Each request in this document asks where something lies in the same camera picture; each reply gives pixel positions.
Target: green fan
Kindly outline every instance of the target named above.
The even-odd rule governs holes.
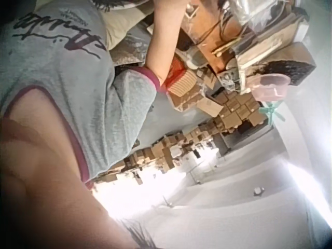
[[[276,109],[281,105],[283,101],[278,101],[276,103],[266,102],[268,107],[261,107],[259,112],[265,114],[269,118],[269,125],[273,125],[273,115],[277,116],[280,120],[286,121],[286,119],[276,111]]]

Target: gray t-shirt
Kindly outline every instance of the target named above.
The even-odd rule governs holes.
[[[158,79],[133,68],[114,79],[106,30],[89,0],[54,0],[4,27],[0,111],[31,89],[63,117],[83,182],[126,157],[156,96]]]

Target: skin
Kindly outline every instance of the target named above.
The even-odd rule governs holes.
[[[146,66],[161,83],[172,62],[187,2],[155,0],[155,30]],[[42,92],[24,95],[1,126],[2,206],[27,238],[42,248],[137,247],[80,181],[62,120]]]

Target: person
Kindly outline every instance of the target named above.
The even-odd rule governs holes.
[[[3,27],[1,208],[32,248],[156,248],[111,219],[85,183],[130,152],[167,77],[187,2],[154,1],[146,65],[116,78],[90,0],[54,0]]]

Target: pink plastic container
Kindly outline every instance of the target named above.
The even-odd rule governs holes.
[[[291,78],[283,74],[255,75],[246,80],[255,100],[261,102],[283,100],[290,83]]]

